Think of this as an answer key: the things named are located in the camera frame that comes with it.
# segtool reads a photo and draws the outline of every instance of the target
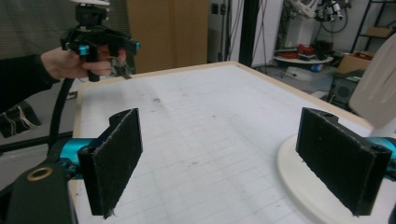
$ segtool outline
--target wooden cabinet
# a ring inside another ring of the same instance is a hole
[[[127,0],[136,73],[207,61],[208,0]]]

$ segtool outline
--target white table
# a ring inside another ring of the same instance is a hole
[[[75,137],[95,138],[111,115],[135,107],[144,151],[115,216],[93,217],[83,182],[73,181],[80,223],[310,223],[276,169],[302,107],[329,111],[363,136],[371,130],[338,107],[228,62],[84,84]]]

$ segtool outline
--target human hand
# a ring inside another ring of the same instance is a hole
[[[49,74],[55,79],[87,77],[91,70],[98,76],[108,76],[111,73],[111,63],[106,59],[111,57],[108,46],[99,46],[99,62],[82,61],[74,51],[53,49],[41,54],[41,61]],[[119,49],[117,57],[121,62],[126,59],[125,49]]]

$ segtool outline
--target black sleeve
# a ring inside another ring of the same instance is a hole
[[[56,82],[39,55],[0,60],[0,113]]]

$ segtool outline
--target person's arm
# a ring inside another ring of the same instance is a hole
[[[108,76],[111,64],[103,61],[109,57],[107,46],[99,48],[97,63],[85,63],[79,56],[61,48],[41,55],[0,60],[0,113],[27,97],[48,90],[62,78],[86,77],[91,70],[98,76]],[[120,61],[126,59],[124,49],[119,50]]]

